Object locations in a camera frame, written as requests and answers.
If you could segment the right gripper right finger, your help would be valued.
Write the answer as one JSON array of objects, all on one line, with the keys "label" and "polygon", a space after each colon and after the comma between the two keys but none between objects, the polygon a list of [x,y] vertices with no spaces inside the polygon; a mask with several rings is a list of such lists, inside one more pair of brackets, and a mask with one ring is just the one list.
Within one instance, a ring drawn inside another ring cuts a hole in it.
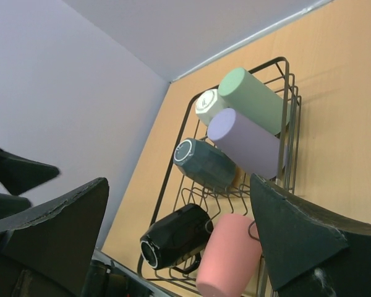
[{"label": "right gripper right finger", "polygon": [[278,296],[371,296],[371,224],[253,174],[250,201]]}]

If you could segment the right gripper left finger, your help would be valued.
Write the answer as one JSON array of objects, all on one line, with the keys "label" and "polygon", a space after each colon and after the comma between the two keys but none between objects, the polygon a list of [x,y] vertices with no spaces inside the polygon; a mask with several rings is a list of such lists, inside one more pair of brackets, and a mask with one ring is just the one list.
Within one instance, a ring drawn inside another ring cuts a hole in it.
[{"label": "right gripper left finger", "polygon": [[108,196],[96,178],[0,219],[0,296],[80,296]]}]

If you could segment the red plastic cup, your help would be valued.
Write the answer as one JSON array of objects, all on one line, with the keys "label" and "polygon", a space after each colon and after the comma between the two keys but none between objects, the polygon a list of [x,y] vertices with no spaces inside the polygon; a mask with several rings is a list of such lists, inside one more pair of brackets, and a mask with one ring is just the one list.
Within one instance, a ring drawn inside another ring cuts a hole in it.
[{"label": "red plastic cup", "polygon": [[241,296],[261,255],[253,219],[236,213],[220,216],[197,271],[198,292],[202,296]]}]

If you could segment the green plastic cup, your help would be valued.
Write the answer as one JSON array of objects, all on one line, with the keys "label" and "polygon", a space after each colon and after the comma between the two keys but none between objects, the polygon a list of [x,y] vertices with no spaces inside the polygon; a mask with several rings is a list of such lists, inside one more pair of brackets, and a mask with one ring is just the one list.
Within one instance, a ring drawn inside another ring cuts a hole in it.
[{"label": "green plastic cup", "polygon": [[243,67],[229,71],[218,86],[228,106],[266,130],[281,134],[284,100]]}]

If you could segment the white faceted mug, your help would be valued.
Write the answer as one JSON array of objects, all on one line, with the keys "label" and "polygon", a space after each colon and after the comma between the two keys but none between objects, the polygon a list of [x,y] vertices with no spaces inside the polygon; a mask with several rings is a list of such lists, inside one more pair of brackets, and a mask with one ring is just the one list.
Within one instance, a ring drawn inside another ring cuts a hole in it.
[{"label": "white faceted mug", "polygon": [[213,88],[203,92],[197,98],[195,114],[204,125],[208,126],[215,115],[227,107],[226,102],[218,94],[218,89]]}]

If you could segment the purple plastic cup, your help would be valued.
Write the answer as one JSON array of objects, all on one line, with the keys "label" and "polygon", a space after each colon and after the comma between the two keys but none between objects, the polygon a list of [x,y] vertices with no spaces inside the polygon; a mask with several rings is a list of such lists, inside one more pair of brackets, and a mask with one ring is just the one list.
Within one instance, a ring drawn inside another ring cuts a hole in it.
[{"label": "purple plastic cup", "polygon": [[247,174],[273,179],[278,174],[280,139],[232,108],[210,121],[208,138]]}]

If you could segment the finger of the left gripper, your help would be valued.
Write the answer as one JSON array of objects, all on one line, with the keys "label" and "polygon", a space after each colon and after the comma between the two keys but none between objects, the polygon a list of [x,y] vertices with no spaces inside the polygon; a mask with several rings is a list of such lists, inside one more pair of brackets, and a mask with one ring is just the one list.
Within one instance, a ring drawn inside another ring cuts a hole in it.
[{"label": "finger of the left gripper", "polygon": [[56,166],[29,160],[0,148],[0,183],[14,196],[46,183],[59,174]]},{"label": "finger of the left gripper", "polygon": [[0,193],[0,219],[10,217],[31,207],[31,202],[24,197]]}]

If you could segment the grey mug white inside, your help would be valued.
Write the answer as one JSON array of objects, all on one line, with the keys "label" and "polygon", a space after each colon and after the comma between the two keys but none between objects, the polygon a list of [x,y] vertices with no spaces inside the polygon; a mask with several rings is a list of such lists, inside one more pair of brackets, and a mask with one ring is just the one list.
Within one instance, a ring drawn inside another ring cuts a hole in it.
[{"label": "grey mug white inside", "polygon": [[236,164],[218,148],[203,140],[186,138],[174,150],[173,163],[196,183],[215,190],[231,187]]}]

